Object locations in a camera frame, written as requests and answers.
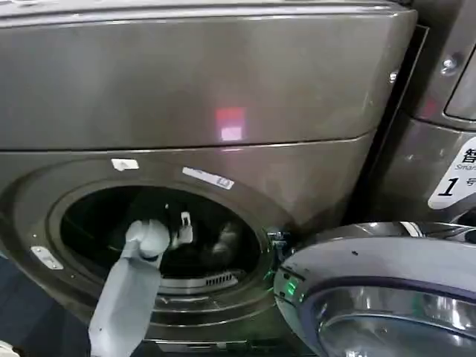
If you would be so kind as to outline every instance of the washing machine door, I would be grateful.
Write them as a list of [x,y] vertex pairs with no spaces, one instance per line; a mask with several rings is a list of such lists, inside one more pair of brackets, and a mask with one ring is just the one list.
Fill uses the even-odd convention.
[[476,356],[476,230],[367,223],[313,237],[274,280],[321,357]]

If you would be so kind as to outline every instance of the screw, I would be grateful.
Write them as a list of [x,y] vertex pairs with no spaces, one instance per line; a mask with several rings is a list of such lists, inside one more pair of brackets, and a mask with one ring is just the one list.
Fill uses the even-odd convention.
[[394,84],[394,83],[395,83],[396,78],[398,77],[398,75],[399,75],[398,70],[397,70],[397,71],[393,71],[392,73],[390,73],[390,76],[389,76],[389,82],[390,82],[390,84]]
[[445,67],[445,68],[455,68],[456,67],[456,61],[452,58],[445,59],[443,61],[443,67]]
[[454,57],[447,57],[443,60],[443,67],[441,68],[440,73],[443,76],[450,76],[454,73],[457,66],[458,62]]

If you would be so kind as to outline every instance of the front-load washing machine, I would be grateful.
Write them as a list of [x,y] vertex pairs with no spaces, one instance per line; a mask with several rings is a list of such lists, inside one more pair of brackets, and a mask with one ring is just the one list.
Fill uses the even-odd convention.
[[87,321],[128,226],[186,222],[147,337],[282,337],[274,270],[339,224],[415,21],[389,1],[1,4],[3,251]]
[[476,30],[473,1],[414,1],[430,27],[365,190],[366,219],[475,225]]

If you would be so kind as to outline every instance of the number 1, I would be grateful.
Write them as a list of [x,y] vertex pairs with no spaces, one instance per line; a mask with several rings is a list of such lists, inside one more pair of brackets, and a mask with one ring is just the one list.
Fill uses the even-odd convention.
[[453,196],[453,193],[451,193],[451,190],[453,190],[453,187],[456,185],[457,181],[459,180],[460,178],[456,177],[456,178],[450,178],[448,181],[450,181],[450,184],[448,186],[448,188],[446,189],[445,192],[443,193],[438,193],[438,196],[445,196],[445,197],[449,197],[449,196]]

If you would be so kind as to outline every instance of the label sticker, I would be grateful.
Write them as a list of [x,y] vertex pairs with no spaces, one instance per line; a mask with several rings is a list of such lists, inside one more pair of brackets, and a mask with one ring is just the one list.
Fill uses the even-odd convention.
[[117,171],[137,170],[139,168],[139,163],[133,158],[112,158],[111,162]]
[[51,270],[63,270],[62,264],[53,254],[45,247],[41,245],[35,245],[30,248],[33,254],[39,259],[40,262],[45,264]]
[[476,138],[465,142],[428,200],[442,210],[476,193]]
[[189,167],[184,167],[182,173],[194,177],[195,179],[208,182],[209,184],[214,184],[215,186],[224,188],[225,190],[230,190],[235,184],[234,181],[229,180],[228,178],[214,175],[212,173],[206,173],[205,171],[191,169]]

